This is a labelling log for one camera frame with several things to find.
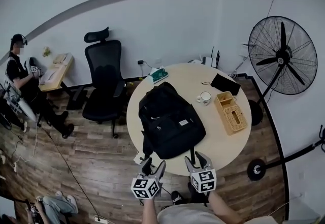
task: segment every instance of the black cap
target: black cap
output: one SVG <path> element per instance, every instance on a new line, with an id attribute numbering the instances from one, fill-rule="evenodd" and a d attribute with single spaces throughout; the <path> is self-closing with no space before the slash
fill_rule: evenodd
<path id="1" fill-rule="evenodd" d="M 14 48 L 14 44 L 17 43 L 17 42 L 23 42 L 23 44 L 25 44 L 22 35 L 20 35 L 20 34 L 16 34 L 16 35 L 12 36 L 11 44 L 10 44 L 10 50 L 11 50 L 11 51 L 12 51 L 13 48 Z"/>

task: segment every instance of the small plant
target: small plant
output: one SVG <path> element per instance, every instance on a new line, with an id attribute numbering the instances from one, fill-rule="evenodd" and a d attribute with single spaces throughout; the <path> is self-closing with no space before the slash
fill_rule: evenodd
<path id="1" fill-rule="evenodd" d="M 43 57 L 47 57 L 51 54 L 51 50 L 49 47 L 44 47 L 43 49 Z"/>

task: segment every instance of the wooden box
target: wooden box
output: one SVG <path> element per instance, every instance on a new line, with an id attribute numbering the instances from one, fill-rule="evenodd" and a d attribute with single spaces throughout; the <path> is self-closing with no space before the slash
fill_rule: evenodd
<path id="1" fill-rule="evenodd" d="M 229 91 L 218 94 L 214 105 L 229 136 L 247 127 L 246 119 Z"/>

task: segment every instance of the chair armrest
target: chair armrest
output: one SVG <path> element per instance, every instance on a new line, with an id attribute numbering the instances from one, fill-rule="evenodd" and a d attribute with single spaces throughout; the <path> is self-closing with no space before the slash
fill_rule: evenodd
<path id="1" fill-rule="evenodd" d="M 115 92 L 114 92 L 113 97 L 114 97 L 114 98 L 117 98 L 117 97 L 121 96 L 124 87 L 125 87 L 125 82 L 122 81 L 122 80 L 119 81 L 119 82 L 117 83 L 117 85 L 116 85 L 116 88 L 115 88 Z"/>
<path id="2" fill-rule="evenodd" d="M 80 95 L 80 93 L 83 91 L 83 89 L 85 88 L 85 86 L 81 86 L 77 89 L 76 93 L 73 95 L 72 100 L 76 101 Z"/>

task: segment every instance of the shoe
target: shoe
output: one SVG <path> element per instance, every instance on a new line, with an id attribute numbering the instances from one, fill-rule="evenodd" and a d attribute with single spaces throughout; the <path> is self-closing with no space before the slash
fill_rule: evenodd
<path id="1" fill-rule="evenodd" d="M 66 118 L 68 117 L 69 112 L 67 110 L 65 110 L 61 115 L 58 115 L 58 117 L 60 118 L 60 120 L 62 121 L 62 123 L 64 123 L 64 121 L 66 120 Z"/>
<path id="2" fill-rule="evenodd" d="M 64 138 L 64 139 L 68 138 L 68 136 L 71 135 L 71 133 L 73 132 L 74 129 L 75 129 L 75 126 L 73 124 L 68 124 L 68 126 L 66 128 L 66 132 L 64 134 L 62 134 L 62 138 Z"/>
<path id="3" fill-rule="evenodd" d="M 60 190 L 58 190 L 56 193 L 55 193 L 55 196 L 63 196 L 63 193 L 60 191 Z"/>
<path id="4" fill-rule="evenodd" d="M 73 197 L 72 195 L 68 195 L 67 196 L 67 201 L 70 202 L 71 204 L 75 205 L 75 207 L 76 207 L 76 213 L 75 214 L 78 214 L 79 210 L 78 210 L 78 206 L 77 206 L 77 202 L 76 202 L 75 197 Z"/>
<path id="5" fill-rule="evenodd" d="M 184 197 L 178 191 L 173 191 L 171 197 L 174 205 L 183 204 Z"/>
<path id="6" fill-rule="evenodd" d="M 27 121 L 25 121 L 24 122 L 24 130 L 23 130 L 24 133 L 27 132 L 27 126 L 28 126 L 28 123 L 27 123 Z"/>

